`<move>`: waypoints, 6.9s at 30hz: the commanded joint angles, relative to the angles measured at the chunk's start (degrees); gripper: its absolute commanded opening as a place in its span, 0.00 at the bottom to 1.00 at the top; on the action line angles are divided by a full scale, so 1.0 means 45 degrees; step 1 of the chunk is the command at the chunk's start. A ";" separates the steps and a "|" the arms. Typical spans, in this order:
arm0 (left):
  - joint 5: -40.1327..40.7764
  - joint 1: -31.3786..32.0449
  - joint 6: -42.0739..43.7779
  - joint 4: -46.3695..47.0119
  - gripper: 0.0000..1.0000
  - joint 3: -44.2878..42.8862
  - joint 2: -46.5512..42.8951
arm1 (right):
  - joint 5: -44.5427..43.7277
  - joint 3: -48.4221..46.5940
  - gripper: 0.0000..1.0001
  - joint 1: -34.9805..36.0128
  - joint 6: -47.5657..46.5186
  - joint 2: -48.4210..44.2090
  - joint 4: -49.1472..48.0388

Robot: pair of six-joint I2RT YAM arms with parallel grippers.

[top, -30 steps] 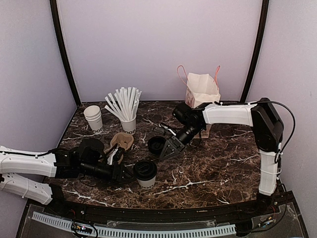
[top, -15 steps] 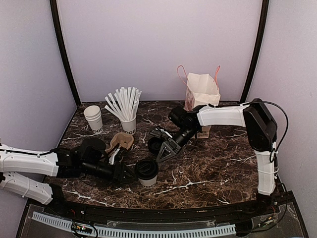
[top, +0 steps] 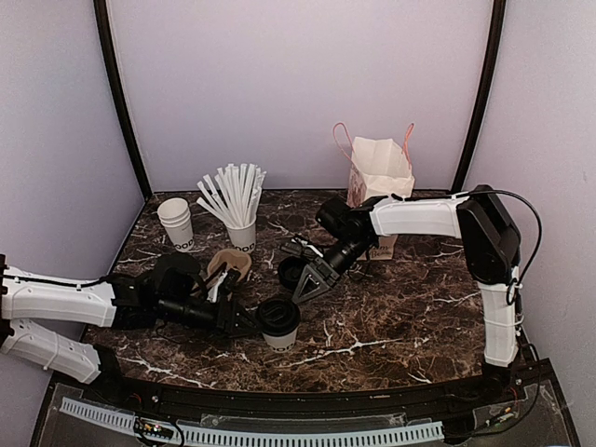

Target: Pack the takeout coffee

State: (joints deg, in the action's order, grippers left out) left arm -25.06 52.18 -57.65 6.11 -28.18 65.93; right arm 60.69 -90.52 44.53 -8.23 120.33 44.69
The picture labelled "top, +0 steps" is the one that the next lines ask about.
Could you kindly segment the stack of black cup lids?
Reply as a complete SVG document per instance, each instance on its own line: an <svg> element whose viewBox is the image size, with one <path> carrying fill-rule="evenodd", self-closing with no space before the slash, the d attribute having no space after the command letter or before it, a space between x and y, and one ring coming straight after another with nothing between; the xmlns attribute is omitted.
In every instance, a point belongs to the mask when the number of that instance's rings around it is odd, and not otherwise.
<svg viewBox="0 0 596 447"><path fill-rule="evenodd" d="M280 284L290 291L294 291L301 278L306 262L302 258L290 256L278 266Z"/></svg>

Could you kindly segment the brown cardboard cup carrier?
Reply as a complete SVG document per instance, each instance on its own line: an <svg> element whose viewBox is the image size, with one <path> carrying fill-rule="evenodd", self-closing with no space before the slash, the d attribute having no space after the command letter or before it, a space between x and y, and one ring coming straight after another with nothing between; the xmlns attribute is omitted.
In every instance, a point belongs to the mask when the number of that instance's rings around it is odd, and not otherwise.
<svg viewBox="0 0 596 447"><path fill-rule="evenodd" d="M222 264L225 264L225 270L237 270L240 273L239 281L242 282L251 270L252 259L249 254L237 249L217 251L207 266L207 275L211 277Z"/></svg>

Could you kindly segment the white paper takeout bag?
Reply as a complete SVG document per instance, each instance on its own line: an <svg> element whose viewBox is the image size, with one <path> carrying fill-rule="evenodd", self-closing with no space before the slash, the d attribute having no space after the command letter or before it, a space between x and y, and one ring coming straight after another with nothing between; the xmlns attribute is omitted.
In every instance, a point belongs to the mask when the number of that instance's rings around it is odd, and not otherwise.
<svg viewBox="0 0 596 447"><path fill-rule="evenodd" d="M350 162L346 201L349 207L355 208L373 196L412 194L415 178L408 151L412 131L413 124L399 145L393 139L351 139L344 123L333 127L335 143Z"/></svg>

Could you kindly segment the white paper coffee cup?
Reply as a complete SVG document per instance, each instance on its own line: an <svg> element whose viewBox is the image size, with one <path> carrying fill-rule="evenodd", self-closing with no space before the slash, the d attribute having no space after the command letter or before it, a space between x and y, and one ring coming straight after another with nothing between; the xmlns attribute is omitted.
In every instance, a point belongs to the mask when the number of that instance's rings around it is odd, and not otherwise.
<svg viewBox="0 0 596 447"><path fill-rule="evenodd" d="M263 332L263 338L266 344L275 352L287 352L293 349L298 327L295 326L292 331L285 331L282 334L273 334L269 332Z"/></svg>

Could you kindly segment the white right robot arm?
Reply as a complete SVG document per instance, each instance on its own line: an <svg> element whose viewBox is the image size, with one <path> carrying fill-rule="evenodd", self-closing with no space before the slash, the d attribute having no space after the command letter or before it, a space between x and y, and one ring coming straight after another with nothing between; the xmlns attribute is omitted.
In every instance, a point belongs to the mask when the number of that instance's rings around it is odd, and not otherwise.
<svg viewBox="0 0 596 447"><path fill-rule="evenodd" d="M495 367L476 382L475 395L494 404L511 388L509 367L519 350L522 324L522 235L501 197L503 190L481 184L468 192L434 197L373 196L351 208L340 198L324 202L318 223L335 238L325 251L300 236L281 246L305 260L292 300L301 304L335 287L357 259L382 237L423 235L461 240L469 274L483 304L484 361Z"/></svg>

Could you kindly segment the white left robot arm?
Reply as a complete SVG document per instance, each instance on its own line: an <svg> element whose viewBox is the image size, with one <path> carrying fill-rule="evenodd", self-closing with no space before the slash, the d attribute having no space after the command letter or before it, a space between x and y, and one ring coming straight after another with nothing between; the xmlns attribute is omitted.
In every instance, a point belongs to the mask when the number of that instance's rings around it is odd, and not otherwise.
<svg viewBox="0 0 596 447"><path fill-rule="evenodd" d="M115 330L150 329L158 320L230 338L254 335L256 318L232 296L241 274L218 267L210 279L182 252L158 257L137 277L110 274L91 281L45 277L1 266L1 351L92 384L112 406L131 398L130 383L113 349L82 344L39 325L39 320L86 323Z"/></svg>

